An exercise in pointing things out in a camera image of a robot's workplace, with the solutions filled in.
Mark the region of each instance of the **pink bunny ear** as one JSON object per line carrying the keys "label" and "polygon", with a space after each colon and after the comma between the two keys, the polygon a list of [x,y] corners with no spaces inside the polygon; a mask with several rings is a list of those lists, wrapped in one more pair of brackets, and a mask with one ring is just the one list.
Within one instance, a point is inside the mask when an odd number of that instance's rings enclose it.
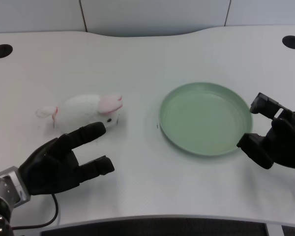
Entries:
{"label": "pink bunny ear", "polygon": [[101,96],[98,103],[98,112],[100,114],[109,114],[122,107],[122,96],[120,94]]}

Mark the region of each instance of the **plate rim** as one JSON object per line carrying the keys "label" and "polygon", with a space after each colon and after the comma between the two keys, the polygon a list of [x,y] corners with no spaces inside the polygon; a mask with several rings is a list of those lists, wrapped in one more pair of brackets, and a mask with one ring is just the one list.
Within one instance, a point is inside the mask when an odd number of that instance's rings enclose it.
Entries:
{"label": "plate rim", "polygon": [[[187,83],[187,84],[183,84],[181,86],[178,86],[176,88],[174,88],[173,90],[171,90],[162,100],[161,102],[161,105],[159,107],[159,110],[158,110],[158,120],[159,120],[159,124],[160,124],[160,127],[161,127],[161,131],[164,132],[166,138],[174,145],[176,145],[177,147],[179,147],[180,149],[188,152],[188,153],[192,153],[192,154],[195,154],[195,155],[198,155],[198,156],[220,156],[220,155],[224,155],[224,154],[227,154],[227,153],[230,153],[232,151],[235,151],[236,149],[238,149],[238,147],[235,147],[233,149],[230,149],[228,151],[225,151],[225,152],[221,152],[221,153],[218,153],[218,154],[204,154],[204,153],[199,153],[199,152],[194,152],[194,151],[190,151],[182,146],[180,146],[179,144],[177,144],[176,142],[174,142],[170,137],[169,135],[166,133],[166,131],[164,130],[163,128],[163,124],[162,124],[162,119],[161,119],[161,113],[162,113],[162,107],[163,107],[163,104],[164,102],[166,101],[166,99],[176,90],[180,89],[181,87],[184,87],[184,86],[189,86],[189,85],[193,85],[193,84],[207,84],[207,85],[213,85],[213,86],[218,86],[218,87],[223,87],[225,89],[228,89],[229,91],[233,92],[234,94],[236,94],[247,106],[248,110],[250,110],[247,102],[238,94],[236,93],[235,91],[231,90],[230,88],[228,87],[225,87],[225,86],[222,86],[222,85],[219,85],[219,84],[215,84],[215,83],[210,83],[210,82],[192,82],[192,83]],[[253,129],[253,116],[252,114],[249,112],[250,114],[250,118],[251,118],[251,127],[250,127],[250,130],[248,131],[248,133],[251,133],[252,132],[252,129]]]}

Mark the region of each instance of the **white wall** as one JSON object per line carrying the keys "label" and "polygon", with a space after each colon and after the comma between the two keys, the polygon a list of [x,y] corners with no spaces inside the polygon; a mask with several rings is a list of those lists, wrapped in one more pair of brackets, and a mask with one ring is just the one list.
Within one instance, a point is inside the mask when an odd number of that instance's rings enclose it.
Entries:
{"label": "white wall", "polygon": [[295,0],[232,0],[226,25],[295,25]]}
{"label": "white wall", "polygon": [[78,0],[0,0],[0,33],[84,31]]}
{"label": "white wall", "polygon": [[82,0],[89,32],[174,35],[223,26],[230,0]]}
{"label": "white wall", "polygon": [[[173,35],[223,26],[230,0],[81,0],[89,32]],[[232,0],[227,26],[295,25],[295,0]],[[79,0],[0,0],[0,32],[85,31]]]}

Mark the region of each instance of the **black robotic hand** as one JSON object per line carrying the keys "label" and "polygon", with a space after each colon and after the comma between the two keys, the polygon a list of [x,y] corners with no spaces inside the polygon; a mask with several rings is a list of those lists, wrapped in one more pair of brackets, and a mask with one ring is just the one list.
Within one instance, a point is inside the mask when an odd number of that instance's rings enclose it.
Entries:
{"label": "black robotic hand", "polygon": [[295,112],[259,93],[251,104],[250,112],[272,120],[272,128],[265,137],[246,133],[237,147],[265,169],[274,163],[295,169]]}
{"label": "black robotic hand", "polygon": [[72,151],[105,133],[104,124],[97,122],[64,134],[39,147],[19,167],[20,176],[29,194],[60,193],[91,178],[113,172],[115,169],[108,157],[102,156],[79,166]]}

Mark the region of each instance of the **black round hole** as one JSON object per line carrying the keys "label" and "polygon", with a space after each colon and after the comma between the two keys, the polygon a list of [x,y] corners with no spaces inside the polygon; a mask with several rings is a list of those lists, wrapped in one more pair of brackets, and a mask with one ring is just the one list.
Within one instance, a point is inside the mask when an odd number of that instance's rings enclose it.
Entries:
{"label": "black round hole", "polygon": [[8,55],[11,54],[13,51],[13,48],[9,44],[2,44],[0,45],[0,58],[7,57]]}
{"label": "black round hole", "polygon": [[282,39],[282,42],[288,48],[295,49],[295,36],[289,35]]}

